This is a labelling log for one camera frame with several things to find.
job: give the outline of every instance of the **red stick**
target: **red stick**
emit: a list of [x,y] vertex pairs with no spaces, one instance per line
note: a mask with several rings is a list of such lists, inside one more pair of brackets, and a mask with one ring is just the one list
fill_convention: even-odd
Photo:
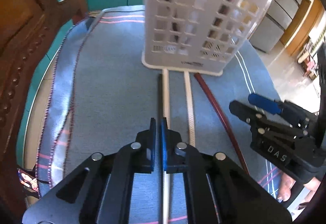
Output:
[[211,90],[208,88],[207,84],[205,83],[203,77],[199,74],[199,73],[195,73],[194,74],[196,80],[198,81],[199,85],[201,86],[201,88],[203,89],[204,93],[206,94],[209,102],[211,103],[212,107],[214,108],[216,114],[218,115],[219,119],[222,122],[222,125],[226,131],[226,133],[229,136],[229,139],[233,145],[233,148],[239,158],[239,161],[241,163],[241,166],[243,168],[243,170],[249,174],[249,170],[245,161],[245,158],[240,150],[240,147],[238,145],[238,142],[233,134],[233,131],[231,129],[229,120],[227,119],[226,115],[224,114],[223,110],[221,109],[219,103],[216,101],[215,97],[213,96]]

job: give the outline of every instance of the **white stick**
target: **white stick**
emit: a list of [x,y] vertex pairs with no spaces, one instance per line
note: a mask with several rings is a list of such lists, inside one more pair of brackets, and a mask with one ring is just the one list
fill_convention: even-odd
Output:
[[192,103],[192,92],[189,72],[184,72],[185,76],[185,95],[187,100],[188,126],[189,126],[189,144],[195,147],[195,118],[194,106]]
[[[170,128],[170,89],[169,89],[169,71],[163,69],[163,116],[166,118],[167,128]],[[170,207],[170,174],[163,172],[163,224],[169,222]]]

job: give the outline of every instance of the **chair backrest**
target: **chair backrest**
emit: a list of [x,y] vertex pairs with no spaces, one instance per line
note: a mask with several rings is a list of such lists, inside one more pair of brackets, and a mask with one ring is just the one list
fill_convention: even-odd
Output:
[[16,142],[31,78],[60,27],[86,11],[85,0],[0,0],[0,206],[16,220],[26,209]]

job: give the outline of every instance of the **carved wooden chair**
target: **carved wooden chair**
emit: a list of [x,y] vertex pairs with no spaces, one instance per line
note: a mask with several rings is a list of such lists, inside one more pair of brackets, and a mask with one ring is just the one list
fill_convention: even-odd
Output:
[[58,30],[81,20],[85,0],[0,0],[0,206],[20,220],[25,209],[17,177],[16,142],[38,63]]

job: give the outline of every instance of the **phone screen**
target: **phone screen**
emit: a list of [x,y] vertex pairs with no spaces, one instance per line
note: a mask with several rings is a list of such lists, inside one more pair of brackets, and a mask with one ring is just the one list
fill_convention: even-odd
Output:
[[39,189],[37,187],[37,179],[29,175],[24,170],[18,168],[18,176],[19,181],[21,184],[25,185],[26,187],[33,189],[34,191],[38,192]]

